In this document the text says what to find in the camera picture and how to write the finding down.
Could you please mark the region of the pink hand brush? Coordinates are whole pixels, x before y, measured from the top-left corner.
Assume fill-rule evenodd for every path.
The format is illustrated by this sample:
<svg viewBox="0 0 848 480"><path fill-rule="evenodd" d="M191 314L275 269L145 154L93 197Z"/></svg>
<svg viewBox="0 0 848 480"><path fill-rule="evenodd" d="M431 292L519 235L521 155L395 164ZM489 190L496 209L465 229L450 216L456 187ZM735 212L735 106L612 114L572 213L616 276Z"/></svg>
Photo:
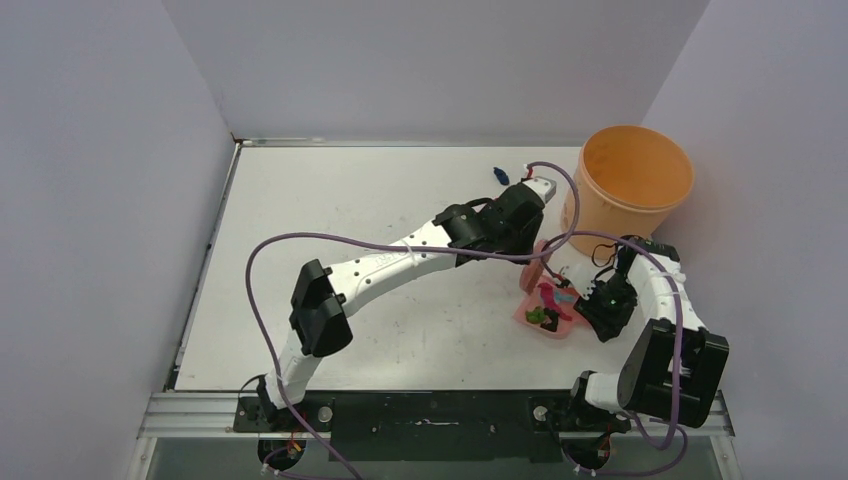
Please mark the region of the pink hand brush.
<svg viewBox="0 0 848 480"><path fill-rule="evenodd" d="M545 272L545 264L550 260L551 254L546 254L531 260L525 265L519 277L519 287L525 294L531 294L539 279Z"/></svg>

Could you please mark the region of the dark blue paper scrap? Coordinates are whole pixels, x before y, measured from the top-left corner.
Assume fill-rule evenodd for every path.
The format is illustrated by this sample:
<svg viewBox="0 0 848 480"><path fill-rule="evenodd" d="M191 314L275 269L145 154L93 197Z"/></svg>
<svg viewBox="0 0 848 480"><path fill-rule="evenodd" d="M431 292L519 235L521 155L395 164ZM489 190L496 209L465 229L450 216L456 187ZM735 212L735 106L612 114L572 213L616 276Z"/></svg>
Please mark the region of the dark blue paper scrap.
<svg viewBox="0 0 848 480"><path fill-rule="evenodd" d="M500 185L508 186L511 183L510 177L506 173L505 170L503 170L499 167L494 167L493 168L493 174L494 174L495 178L497 179L497 181L499 182Z"/></svg>

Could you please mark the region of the small black clip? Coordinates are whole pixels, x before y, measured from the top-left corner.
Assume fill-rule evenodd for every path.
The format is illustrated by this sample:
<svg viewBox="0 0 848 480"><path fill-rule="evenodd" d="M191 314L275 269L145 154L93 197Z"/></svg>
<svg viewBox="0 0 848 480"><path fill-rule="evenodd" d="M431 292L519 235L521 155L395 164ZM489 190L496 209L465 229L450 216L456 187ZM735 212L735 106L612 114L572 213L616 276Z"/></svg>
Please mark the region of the small black clip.
<svg viewBox="0 0 848 480"><path fill-rule="evenodd" d="M546 331L556 333L559 328L559 315L555 311L545 311L547 318L546 321L540 324L539 326Z"/></svg>

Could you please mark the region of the pink plastic dustpan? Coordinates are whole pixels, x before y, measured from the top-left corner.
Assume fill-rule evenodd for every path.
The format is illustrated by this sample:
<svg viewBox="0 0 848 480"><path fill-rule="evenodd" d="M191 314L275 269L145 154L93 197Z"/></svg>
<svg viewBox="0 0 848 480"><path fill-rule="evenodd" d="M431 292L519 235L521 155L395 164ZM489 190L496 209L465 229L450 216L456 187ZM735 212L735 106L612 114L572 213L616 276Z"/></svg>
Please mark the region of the pink plastic dustpan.
<svg viewBox="0 0 848 480"><path fill-rule="evenodd" d="M537 333L564 339L575 328L589 327L575 309L579 298L574 288L560 287L551 278L543 276L525 295L512 318Z"/></svg>

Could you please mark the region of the long magenta paper scrap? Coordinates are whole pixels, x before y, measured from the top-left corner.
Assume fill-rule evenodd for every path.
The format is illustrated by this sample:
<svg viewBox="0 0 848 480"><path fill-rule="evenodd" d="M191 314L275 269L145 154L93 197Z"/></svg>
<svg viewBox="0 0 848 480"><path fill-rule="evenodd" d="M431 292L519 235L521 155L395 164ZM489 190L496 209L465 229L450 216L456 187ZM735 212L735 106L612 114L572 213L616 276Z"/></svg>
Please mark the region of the long magenta paper scrap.
<svg viewBox="0 0 848 480"><path fill-rule="evenodd" d="M559 308L559 303L557 301L557 293L559 289L555 285L550 283L539 283L537 285L537 289L539 290L539 297L544 308L550 310L557 310Z"/></svg>

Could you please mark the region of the green paper scrap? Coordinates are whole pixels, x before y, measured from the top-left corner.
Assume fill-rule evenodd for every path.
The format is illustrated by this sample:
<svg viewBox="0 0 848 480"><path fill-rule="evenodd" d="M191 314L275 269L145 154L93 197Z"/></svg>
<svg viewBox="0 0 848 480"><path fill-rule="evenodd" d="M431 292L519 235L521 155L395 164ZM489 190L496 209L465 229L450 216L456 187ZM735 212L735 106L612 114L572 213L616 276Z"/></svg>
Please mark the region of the green paper scrap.
<svg viewBox="0 0 848 480"><path fill-rule="evenodd" d="M540 307L525 312L525 320L529 324L540 325L546 321L546 318L544 309Z"/></svg>

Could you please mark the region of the cyan paper scrap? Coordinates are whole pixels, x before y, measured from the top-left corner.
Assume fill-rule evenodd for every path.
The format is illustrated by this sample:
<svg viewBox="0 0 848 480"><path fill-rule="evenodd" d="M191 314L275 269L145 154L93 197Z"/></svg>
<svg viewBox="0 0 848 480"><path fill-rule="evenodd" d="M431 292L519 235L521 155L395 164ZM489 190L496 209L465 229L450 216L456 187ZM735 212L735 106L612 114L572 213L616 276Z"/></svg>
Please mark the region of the cyan paper scrap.
<svg viewBox="0 0 848 480"><path fill-rule="evenodd" d="M557 290L554 292L554 300L559 306L573 305L576 298L568 292Z"/></svg>

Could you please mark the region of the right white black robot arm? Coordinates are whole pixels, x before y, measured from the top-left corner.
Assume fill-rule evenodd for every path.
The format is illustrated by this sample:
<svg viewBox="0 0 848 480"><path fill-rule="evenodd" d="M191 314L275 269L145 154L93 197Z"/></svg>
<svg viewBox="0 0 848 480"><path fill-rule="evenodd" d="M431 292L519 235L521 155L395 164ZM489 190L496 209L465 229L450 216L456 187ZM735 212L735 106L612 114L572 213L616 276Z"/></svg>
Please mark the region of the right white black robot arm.
<svg viewBox="0 0 848 480"><path fill-rule="evenodd" d="M625 327L642 331L618 373L583 372L565 402L568 421L588 429L605 413L638 413L702 426L729 356L727 339L708 330L685 291L670 245L628 236L607 279L591 281L574 309L601 342Z"/></svg>

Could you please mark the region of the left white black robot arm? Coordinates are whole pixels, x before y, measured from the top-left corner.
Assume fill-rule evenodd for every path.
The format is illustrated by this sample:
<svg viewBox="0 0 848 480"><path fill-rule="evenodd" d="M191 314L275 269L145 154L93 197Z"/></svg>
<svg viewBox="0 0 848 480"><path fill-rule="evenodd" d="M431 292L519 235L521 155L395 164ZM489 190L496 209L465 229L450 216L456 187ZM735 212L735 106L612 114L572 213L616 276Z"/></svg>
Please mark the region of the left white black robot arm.
<svg viewBox="0 0 848 480"><path fill-rule="evenodd" d="M257 389L262 421L277 431L296 422L298 403L322 358L352 342L349 320L371 301L471 260L506 255L512 263L527 263L555 193L552 180L523 180L494 199L448 206L387 251L373 249L328 266L317 259L305 263L291 296L286 348Z"/></svg>

